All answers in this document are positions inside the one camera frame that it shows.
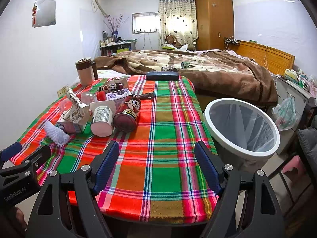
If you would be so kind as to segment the person's left hand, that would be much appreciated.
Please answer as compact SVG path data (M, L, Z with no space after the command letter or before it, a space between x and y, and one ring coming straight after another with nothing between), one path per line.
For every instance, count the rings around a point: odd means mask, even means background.
M25 221L22 210L18 207L13 207L11 211L15 220L19 223L20 227L25 230L27 228L27 223Z

